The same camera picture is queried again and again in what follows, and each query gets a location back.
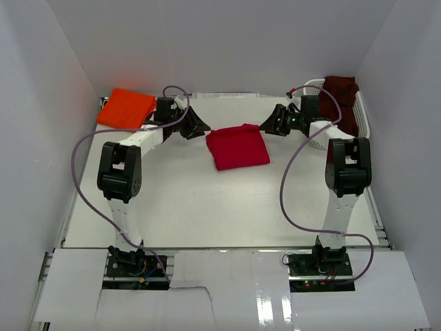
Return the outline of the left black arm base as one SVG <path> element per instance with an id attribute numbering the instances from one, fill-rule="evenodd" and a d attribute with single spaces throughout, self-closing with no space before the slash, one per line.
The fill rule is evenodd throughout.
<path id="1" fill-rule="evenodd" d="M 144 252 L 108 254 L 103 275 L 104 290 L 168 290 L 169 281 L 165 277 L 167 256 L 159 255 L 161 263 L 154 255 Z"/>

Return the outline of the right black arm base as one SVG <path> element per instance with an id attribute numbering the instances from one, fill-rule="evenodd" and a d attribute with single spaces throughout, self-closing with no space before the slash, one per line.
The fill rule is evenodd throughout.
<path id="1" fill-rule="evenodd" d="M 287 267 L 289 289 L 293 293 L 354 292 L 356 287 L 349 255 L 339 263 L 333 261 L 318 265 L 312 253 L 288 252 L 281 259 Z"/>

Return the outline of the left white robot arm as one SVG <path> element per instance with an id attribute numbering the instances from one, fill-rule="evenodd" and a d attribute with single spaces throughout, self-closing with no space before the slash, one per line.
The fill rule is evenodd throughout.
<path id="1" fill-rule="evenodd" d="M 134 197 L 141 191 L 142 158 L 175 132 L 190 140 L 211 128 L 178 97 L 160 97 L 141 130 L 118 142 L 103 145 L 97 176 L 98 189 L 107 200 L 116 224 L 115 244 L 108 250 L 131 275 L 145 269 Z"/>

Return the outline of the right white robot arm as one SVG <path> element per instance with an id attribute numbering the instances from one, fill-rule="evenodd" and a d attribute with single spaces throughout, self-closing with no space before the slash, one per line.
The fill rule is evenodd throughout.
<path id="1" fill-rule="evenodd" d="M 338 128 L 336 121 L 318 117 L 318 110 L 307 109 L 310 96 L 303 96 L 301 106 L 290 103 L 276 104 L 273 112 L 259 130 L 266 134 L 286 137 L 292 130 L 302 132 L 307 140 L 300 145 L 283 172 L 279 191 L 279 202 L 283 216 L 295 228 L 317 234 L 313 246 L 311 266 L 321 275 L 331 272 L 344 263 L 346 238 L 353 208 L 372 180 L 370 142 L 366 137 L 355 137 Z M 298 225 L 287 214 L 283 191 L 289 168 L 300 151 L 310 141 L 320 140 L 327 145 L 325 162 L 325 184 L 329 200 L 323 227 L 320 230 Z"/>

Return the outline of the bright red t shirt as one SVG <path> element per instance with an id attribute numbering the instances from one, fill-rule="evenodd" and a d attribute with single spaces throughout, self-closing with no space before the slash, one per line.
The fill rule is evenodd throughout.
<path id="1" fill-rule="evenodd" d="M 206 144 L 218 171 L 270 163 L 264 139 L 254 124 L 212 130 L 206 136 Z"/>

